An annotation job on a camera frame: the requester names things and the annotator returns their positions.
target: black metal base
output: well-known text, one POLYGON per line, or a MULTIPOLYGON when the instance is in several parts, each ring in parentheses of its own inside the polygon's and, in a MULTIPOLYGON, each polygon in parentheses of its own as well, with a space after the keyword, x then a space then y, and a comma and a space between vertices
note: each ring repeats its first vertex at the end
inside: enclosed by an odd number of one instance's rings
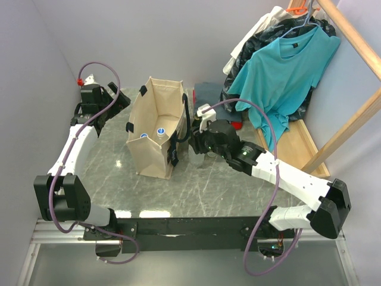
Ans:
MULTIPOLYGON (((194 217, 117 219, 118 230, 133 237, 141 251, 163 250, 244 250, 250 233, 259 219, 248 217, 194 217)), ((283 231, 284 238, 293 238, 294 231, 283 231)), ((278 238, 280 232, 263 221, 250 251, 258 251, 257 240, 278 238)), ((84 240, 115 239, 94 229, 85 231, 84 240)), ((134 253, 135 245, 123 241, 122 253, 134 253)))

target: canvas bag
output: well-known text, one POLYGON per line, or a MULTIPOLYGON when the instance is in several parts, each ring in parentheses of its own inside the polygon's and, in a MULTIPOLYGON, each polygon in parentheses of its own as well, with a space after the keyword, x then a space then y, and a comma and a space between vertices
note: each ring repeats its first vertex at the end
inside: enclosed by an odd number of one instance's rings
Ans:
POLYGON ((183 83, 150 77, 141 87, 126 125, 129 134, 127 146, 136 173, 170 179, 172 168, 178 162, 176 148, 188 139, 190 127, 188 97, 183 83), (185 137, 179 139, 184 111, 187 131, 185 137), (165 130, 162 138, 157 134, 159 128, 165 130))

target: gray marble surface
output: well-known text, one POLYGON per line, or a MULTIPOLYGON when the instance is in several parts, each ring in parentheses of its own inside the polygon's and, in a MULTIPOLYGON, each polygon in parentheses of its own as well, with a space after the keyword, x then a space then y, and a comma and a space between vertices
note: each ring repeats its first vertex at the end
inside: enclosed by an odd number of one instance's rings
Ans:
MULTIPOLYGON (((138 90, 125 94, 134 102, 138 90)), ((91 149, 81 180, 93 203, 122 216, 205 217, 260 215, 274 186, 231 169, 221 157, 205 156, 196 168, 188 161, 188 143, 179 145, 179 163, 170 180, 136 175, 126 145, 125 131, 132 106, 109 120, 91 149)), ((238 132, 241 139, 258 142, 249 121, 238 132)), ((280 190, 274 205, 297 206, 299 200, 280 190)))

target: clothes hanger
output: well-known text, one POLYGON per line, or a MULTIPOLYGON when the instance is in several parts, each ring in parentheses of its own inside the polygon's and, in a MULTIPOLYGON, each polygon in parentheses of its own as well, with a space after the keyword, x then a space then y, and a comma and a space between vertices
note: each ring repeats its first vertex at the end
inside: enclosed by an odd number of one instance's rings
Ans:
POLYGON ((310 2, 310 7, 309 7, 309 9, 308 9, 308 13, 307 13, 307 16, 306 16, 306 18, 305 18, 305 20, 304 20, 304 23, 303 23, 302 25, 300 25, 300 26, 296 26, 296 27, 290 29, 290 30, 289 30, 287 33, 285 33, 283 36, 279 37, 279 39, 283 38, 283 37, 286 36, 289 32, 291 32, 291 31, 293 31, 293 30, 295 30, 295 29, 304 27, 306 24, 314 25, 314 26, 319 27, 318 24, 310 22, 311 12, 312 12, 312 10, 313 10, 313 9, 312 9, 312 4, 313 4, 313 2, 314 2, 314 0, 311 0, 311 2, 310 2))
POLYGON ((304 13, 308 12, 308 8, 305 5, 307 0, 304 0, 302 5, 300 7, 294 7, 294 8, 289 8, 289 9, 286 9, 286 12, 292 12, 295 14, 295 15, 303 15, 304 13))

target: floor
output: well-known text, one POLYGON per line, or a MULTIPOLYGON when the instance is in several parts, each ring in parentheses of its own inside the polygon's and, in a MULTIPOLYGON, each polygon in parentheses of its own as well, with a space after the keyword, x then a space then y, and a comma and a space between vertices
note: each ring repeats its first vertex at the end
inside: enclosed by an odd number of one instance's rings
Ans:
MULTIPOLYGON (((131 254, 121 254, 125 260, 131 254)), ((249 253, 254 272, 272 266, 258 253, 249 253)), ((93 244, 44 244, 30 285, 129 286, 348 286, 334 241, 301 241, 272 273, 251 277, 243 269, 239 250, 152 251, 126 265, 97 261, 93 244)))

